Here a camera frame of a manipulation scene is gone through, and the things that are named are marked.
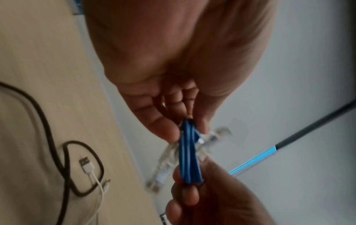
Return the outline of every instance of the usb connector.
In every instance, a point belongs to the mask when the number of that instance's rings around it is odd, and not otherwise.
[[[80,165],[82,166],[83,171],[86,174],[91,174],[94,172],[95,166],[94,164],[88,159],[88,157],[85,157],[81,160],[79,160]]]

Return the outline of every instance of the blue cable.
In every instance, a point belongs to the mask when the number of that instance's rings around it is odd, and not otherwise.
[[[195,143],[200,134],[195,129],[194,122],[185,119],[180,127],[181,137],[179,139],[179,173],[186,184],[202,183],[203,178],[195,154]]]

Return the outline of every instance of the table surface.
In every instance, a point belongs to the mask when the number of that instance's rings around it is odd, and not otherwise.
[[[83,141],[99,155],[104,179],[111,179],[100,224],[161,224],[65,1],[0,2],[0,81],[39,102],[60,155],[68,140]],[[0,156],[1,224],[55,224],[64,182],[42,125],[26,100],[1,88]],[[70,148],[80,190],[91,187],[78,163],[86,156],[95,161],[84,149]],[[64,224],[85,224],[99,196],[99,189],[85,198],[71,194]]]

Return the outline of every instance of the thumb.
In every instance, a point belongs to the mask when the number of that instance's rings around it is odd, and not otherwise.
[[[207,189],[219,200],[239,205],[252,201],[252,192],[209,157],[201,162],[200,168]]]
[[[210,120],[227,96],[210,96],[198,92],[193,106],[193,119],[200,133],[207,134],[209,132]]]

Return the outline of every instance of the gray wall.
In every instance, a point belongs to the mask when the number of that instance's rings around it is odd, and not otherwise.
[[[104,78],[83,17],[77,19],[118,124],[146,180],[166,144],[136,120]],[[351,46],[347,1],[280,0],[264,56],[212,121],[213,128],[228,126],[234,133],[216,148],[219,151],[213,159],[232,170],[355,98]],[[354,224],[355,119],[355,114],[348,115],[326,126],[239,178],[280,224]],[[334,160],[338,166],[333,167]],[[171,184],[170,180],[155,197],[159,213],[171,198]]]

